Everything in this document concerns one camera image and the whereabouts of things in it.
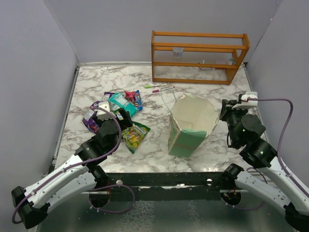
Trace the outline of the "teal snack packet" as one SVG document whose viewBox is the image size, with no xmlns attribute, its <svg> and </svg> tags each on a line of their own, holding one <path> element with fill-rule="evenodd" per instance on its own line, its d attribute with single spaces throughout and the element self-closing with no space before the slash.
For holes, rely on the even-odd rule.
<svg viewBox="0 0 309 232">
<path fill-rule="evenodd" d="M 133 117 L 137 112 L 140 111 L 131 101 L 127 100 L 121 93 L 114 93 L 108 99 L 108 102 L 112 106 L 113 113 L 116 113 L 116 111 L 118 111 L 120 108 L 123 108 L 125 111 L 129 112 L 130 117 Z"/>
</svg>

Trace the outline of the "red snack packet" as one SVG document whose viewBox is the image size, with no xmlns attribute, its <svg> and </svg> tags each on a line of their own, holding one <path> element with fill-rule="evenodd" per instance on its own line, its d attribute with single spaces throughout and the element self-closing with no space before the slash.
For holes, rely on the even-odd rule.
<svg viewBox="0 0 309 232">
<path fill-rule="evenodd" d="M 135 103 L 135 91 L 124 91 L 125 99 Z"/>
</svg>

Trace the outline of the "blue m&m snack packet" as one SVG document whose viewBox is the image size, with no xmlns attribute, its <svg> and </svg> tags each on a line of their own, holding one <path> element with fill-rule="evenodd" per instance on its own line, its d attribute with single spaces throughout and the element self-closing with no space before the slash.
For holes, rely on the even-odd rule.
<svg viewBox="0 0 309 232">
<path fill-rule="evenodd" d="M 140 96 L 140 91 L 137 90 L 134 93 L 134 105 L 135 107 L 139 110 L 142 111 L 143 110 L 143 105 L 142 105 L 142 101 L 141 101 L 141 96 Z"/>
</svg>

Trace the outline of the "purple snack packet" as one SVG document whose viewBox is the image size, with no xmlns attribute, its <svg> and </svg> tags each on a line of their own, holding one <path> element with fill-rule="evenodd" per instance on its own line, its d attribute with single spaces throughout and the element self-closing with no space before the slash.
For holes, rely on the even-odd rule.
<svg viewBox="0 0 309 232">
<path fill-rule="evenodd" d="M 104 92 L 102 100 L 107 101 L 113 94 L 114 92 Z"/>
<path fill-rule="evenodd" d="M 99 128 L 98 124 L 95 122 L 94 117 L 97 115 L 97 110 L 94 108 L 98 107 L 101 101 L 96 101 L 89 107 L 88 111 L 84 114 L 82 118 L 83 124 L 88 128 L 90 132 L 97 133 Z"/>
</svg>

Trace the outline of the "green paper bag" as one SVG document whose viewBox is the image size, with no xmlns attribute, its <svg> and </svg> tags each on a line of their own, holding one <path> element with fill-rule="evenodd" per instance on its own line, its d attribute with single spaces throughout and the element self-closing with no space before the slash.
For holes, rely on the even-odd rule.
<svg viewBox="0 0 309 232">
<path fill-rule="evenodd" d="M 168 154 L 189 158 L 214 131 L 219 112 L 208 99 L 192 94 L 177 99 L 168 88 L 162 91 L 161 99 L 170 113 Z"/>
</svg>

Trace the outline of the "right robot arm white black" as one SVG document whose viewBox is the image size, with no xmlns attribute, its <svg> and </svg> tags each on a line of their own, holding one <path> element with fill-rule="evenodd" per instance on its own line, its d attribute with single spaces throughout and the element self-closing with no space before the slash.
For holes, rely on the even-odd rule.
<svg viewBox="0 0 309 232">
<path fill-rule="evenodd" d="M 241 149 L 240 156 L 252 168 L 266 175 L 276 186 L 255 178 L 236 164 L 230 164 L 220 181 L 227 189 L 247 190 L 284 215 L 286 222 L 299 232 L 309 230 L 309 188 L 289 169 L 274 149 L 261 138 L 266 128 L 258 116 L 248 113 L 260 100 L 240 95 L 238 100 L 222 100 L 219 119 L 227 123 L 229 148 Z"/>
</svg>

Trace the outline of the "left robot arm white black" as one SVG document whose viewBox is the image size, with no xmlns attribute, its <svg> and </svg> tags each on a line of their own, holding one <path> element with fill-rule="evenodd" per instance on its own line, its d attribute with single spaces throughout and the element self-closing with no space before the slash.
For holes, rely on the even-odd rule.
<svg viewBox="0 0 309 232">
<path fill-rule="evenodd" d="M 14 224 L 22 223 L 26 229 L 31 229 L 70 197 L 115 187 L 100 163 L 117 150 L 122 130 L 131 127 L 133 122 L 123 108 L 108 115 L 97 133 L 83 142 L 61 166 L 28 187 L 17 186 L 12 190 Z"/>
</svg>

